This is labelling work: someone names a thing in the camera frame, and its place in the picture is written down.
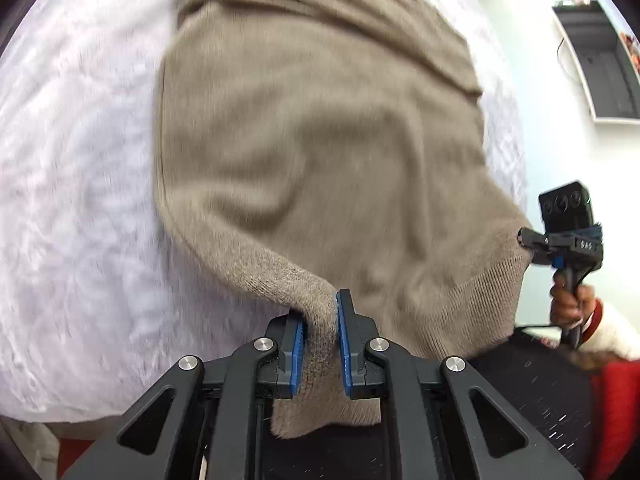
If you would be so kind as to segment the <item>white sleeve forearm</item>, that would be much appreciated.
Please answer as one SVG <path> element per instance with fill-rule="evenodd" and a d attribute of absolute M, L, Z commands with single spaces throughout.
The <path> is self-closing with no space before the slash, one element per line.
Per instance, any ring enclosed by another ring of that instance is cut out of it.
<path fill-rule="evenodd" d="M 612 351 L 628 361 L 639 359 L 639 332 L 616 309 L 600 298 L 582 331 L 582 351 Z"/>

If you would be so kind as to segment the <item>person's right hand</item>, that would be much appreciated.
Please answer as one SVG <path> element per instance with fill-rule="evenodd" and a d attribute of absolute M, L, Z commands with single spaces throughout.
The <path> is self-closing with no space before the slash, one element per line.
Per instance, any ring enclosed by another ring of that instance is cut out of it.
<path fill-rule="evenodd" d="M 565 288 L 565 276 L 557 273 L 550 289 L 550 322 L 563 330 L 585 324 L 597 307 L 596 291 L 590 285 L 579 285 L 576 292 Z"/>

